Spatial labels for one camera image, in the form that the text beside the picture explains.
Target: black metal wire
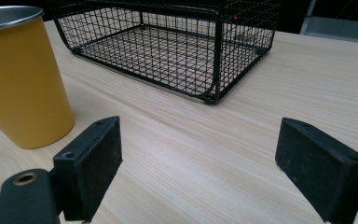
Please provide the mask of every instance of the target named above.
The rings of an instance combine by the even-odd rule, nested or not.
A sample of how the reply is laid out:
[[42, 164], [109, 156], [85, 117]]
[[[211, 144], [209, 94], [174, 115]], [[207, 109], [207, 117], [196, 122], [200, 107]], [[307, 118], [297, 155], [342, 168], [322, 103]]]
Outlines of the black metal wire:
[[[50, 1], [73, 53], [211, 102], [269, 51], [281, 5], [281, 0], [227, 0], [224, 7], [218, 1], [202, 6], [173, 0]], [[223, 24], [221, 32], [216, 24]]]

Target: light wood tabletop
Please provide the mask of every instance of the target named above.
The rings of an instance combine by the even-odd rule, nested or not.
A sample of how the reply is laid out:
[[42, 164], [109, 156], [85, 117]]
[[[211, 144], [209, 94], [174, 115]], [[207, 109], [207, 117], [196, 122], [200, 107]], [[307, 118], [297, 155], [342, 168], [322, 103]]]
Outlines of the light wood tabletop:
[[0, 132], [0, 186], [50, 170], [92, 122], [120, 116], [124, 161], [93, 223], [323, 223], [275, 163], [279, 130], [299, 119], [358, 151], [358, 43], [277, 32], [270, 53], [206, 105], [75, 57], [45, 24], [76, 124], [39, 149]]

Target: black wire basket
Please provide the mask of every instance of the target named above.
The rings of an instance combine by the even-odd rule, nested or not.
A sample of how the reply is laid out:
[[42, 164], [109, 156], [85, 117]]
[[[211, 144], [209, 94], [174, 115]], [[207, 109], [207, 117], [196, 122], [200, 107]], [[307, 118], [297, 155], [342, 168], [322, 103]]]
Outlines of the black wire basket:
[[49, 2], [75, 55], [215, 104], [271, 49], [282, 0]]

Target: wire mesh basket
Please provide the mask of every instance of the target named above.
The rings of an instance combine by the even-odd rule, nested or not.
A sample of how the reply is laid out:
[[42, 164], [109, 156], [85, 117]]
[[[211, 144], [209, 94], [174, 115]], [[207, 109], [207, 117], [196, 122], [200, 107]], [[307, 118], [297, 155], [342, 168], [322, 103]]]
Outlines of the wire mesh basket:
[[281, 3], [50, 0], [50, 7], [75, 55], [214, 104], [269, 52]]

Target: cup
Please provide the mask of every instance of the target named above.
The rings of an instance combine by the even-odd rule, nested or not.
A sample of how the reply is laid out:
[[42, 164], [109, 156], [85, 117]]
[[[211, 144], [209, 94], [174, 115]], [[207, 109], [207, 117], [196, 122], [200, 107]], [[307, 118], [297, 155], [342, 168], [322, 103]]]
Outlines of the cup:
[[17, 146], [47, 146], [74, 115], [39, 7], [0, 7], [0, 130]]

